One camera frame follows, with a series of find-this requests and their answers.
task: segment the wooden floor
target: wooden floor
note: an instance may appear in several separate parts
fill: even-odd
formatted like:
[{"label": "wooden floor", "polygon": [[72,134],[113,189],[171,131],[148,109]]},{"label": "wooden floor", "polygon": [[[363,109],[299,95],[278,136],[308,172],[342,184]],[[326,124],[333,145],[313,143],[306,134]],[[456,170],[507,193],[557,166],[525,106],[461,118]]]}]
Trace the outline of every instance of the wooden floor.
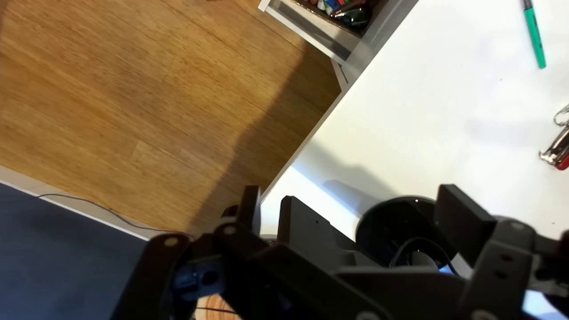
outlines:
[{"label": "wooden floor", "polygon": [[0,0],[0,166],[139,225],[203,232],[337,99],[260,0]]}]

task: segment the black mat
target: black mat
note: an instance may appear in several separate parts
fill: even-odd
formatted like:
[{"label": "black mat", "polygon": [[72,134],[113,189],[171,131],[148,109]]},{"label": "black mat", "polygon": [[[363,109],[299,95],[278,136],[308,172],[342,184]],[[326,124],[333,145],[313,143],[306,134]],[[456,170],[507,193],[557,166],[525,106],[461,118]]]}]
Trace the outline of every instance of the black mat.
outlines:
[{"label": "black mat", "polygon": [[109,319],[143,250],[139,239],[0,186],[0,320]]}]

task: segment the green pen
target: green pen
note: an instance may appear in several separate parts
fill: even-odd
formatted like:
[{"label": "green pen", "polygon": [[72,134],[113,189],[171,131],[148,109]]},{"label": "green pen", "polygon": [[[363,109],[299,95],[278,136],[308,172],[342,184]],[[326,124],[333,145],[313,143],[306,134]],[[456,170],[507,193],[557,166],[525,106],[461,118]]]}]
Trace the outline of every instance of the green pen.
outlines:
[{"label": "green pen", "polygon": [[527,17],[527,26],[529,26],[529,33],[532,38],[532,47],[534,47],[534,54],[537,60],[537,67],[539,70],[546,68],[546,54],[545,54],[545,45],[541,44],[541,36],[539,36],[539,28],[537,28],[537,20],[536,20],[536,12],[534,12],[534,4],[532,0],[523,0],[523,12]]}]

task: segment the metal clip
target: metal clip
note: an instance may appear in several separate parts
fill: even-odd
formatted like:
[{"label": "metal clip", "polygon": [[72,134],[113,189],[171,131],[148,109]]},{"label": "metal clip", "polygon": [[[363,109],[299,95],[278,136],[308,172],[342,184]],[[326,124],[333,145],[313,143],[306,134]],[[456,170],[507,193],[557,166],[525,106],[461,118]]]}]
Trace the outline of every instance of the metal clip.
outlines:
[{"label": "metal clip", "polygon": [[566,172],[569,168],[569,106],[555,115],[554,124],[564,127],[564,131],[545,154],[539,154],[539,157],[559,172]]}]

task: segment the white table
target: white table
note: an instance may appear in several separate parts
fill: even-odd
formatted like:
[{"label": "white table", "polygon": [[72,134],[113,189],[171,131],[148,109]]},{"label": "white table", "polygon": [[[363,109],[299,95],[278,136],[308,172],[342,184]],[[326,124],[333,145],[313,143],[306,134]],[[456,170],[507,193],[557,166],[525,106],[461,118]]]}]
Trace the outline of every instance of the white table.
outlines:
[{"label": "white table", "polygon": [[536,0],[536,12],[545,72],[521,0],[422,0],[273,184],[264,234],[276,234],[287,195],[351,237],[372,205],[456,184],[491,214],[559,237],[569,173],[537,154],[569,104],[569,3]]}]

